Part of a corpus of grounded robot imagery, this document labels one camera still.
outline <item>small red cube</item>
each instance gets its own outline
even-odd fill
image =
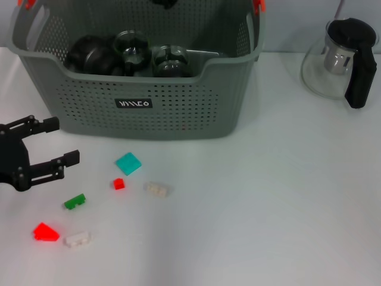
[[[124,180],[123,179],[116,179],[115,181],[114,181],[114,188],[116,189],[116,190],[118,190],[118,189],[124,189],[126,186],[125,186],[125,184],[124,184]]]

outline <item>green block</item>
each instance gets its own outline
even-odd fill
[[[142,163],[132,154],[128,153],[121,159],[116,161],[116,165],[127,176],[131,175],[134,171],[142,166]]]
[[[65,206],[68,210],[72,210],[74,209],[76,206],[79,206],[81,204],[84,204],[86,201],[86,198],[85,198],[85,195],[84,194],[80,194],[79,196],[75,197],[75,198],[72,198],[71,200],[68,200],[66,203],[65,203]]]

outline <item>white table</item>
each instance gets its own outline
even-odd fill
[[[380,285],[381,72],[366,108],[350,110],[302,86],[302,58],[261,55],[227,138],[27,138],[33,164],[75,149],[81,163],[25,193],[0,186],[0,285]],[[3,48],[0,63],[0,122],[49,117],[20,60]],[[114,162],[130,151],[143,167],[115,192]],[[174,192],[155,198],[148,181]],[[62,208],[80,193],[85,205]],[[93,242],[37,242],[40,222]]]

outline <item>red triangular block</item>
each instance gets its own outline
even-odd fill
[[[60,238],[57,231],[51,229],[44,223],[40,223],[33,233],[35,234],[35,240],[57,241]]]

